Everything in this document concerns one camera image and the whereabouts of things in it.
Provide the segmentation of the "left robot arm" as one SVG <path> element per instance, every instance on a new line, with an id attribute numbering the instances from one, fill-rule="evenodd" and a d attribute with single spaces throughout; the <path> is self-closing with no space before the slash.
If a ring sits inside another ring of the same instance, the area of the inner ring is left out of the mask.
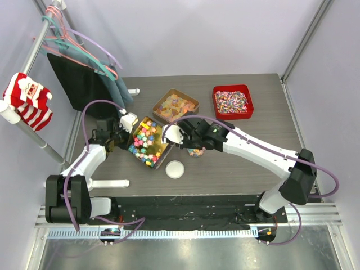
<path id="1" fill-rule="evenodd" d="M 138 117 L 131 112 L 119 120 L 98 120 L 79 157 L 59 175 L 46 180 L 45 219 L 48 223 L 73 224 L 79 229 L 100 216 L 107 224 L 119 220 L 120 211 L 109 197 L 90 197 L 92 175 L 114 148 L 126 150 Z"/>

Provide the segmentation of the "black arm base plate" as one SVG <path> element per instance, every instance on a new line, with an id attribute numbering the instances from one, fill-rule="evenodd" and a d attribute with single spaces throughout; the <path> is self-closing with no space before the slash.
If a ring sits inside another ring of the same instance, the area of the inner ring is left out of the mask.
<path id="1" fill-rule="evenodd" d="M 131 196 L 112 198 L 114 222 L 146 220 L 141 230 L 229 231 L 246 230 L 251 224 L 287 223 L 285 209 L 272 217 L 256 213 L 257 195 Z"/>

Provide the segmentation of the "star candy tin box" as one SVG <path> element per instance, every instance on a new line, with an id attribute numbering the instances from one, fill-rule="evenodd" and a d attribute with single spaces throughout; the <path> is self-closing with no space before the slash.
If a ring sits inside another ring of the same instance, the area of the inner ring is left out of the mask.
<path id="1" fill-rule="evenodd" d="M 139 121 L 130 138 L 128 151 L 151 169 L 158 169 L 174 147 L 162 143 L 162 125 L 146 116 Z"/>

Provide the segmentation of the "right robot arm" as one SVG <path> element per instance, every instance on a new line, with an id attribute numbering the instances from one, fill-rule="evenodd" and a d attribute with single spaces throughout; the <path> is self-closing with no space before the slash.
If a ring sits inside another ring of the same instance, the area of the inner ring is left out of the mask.
<path id="1" fill-rule="evenodd" d="M 289 203 L 305 205 L 317 176 L 313 153 L 281 149 L 254 138 L 233 124 L 216 120 L 208 123 L 187 113 L 187 119 L 171 126 L 165 137 L 180 148 L 217 150 L 254 162 L 277 175 L 280 183 L 260 194 L 254 215 L 260 222 L 269 221 L 276 211 Z"/>

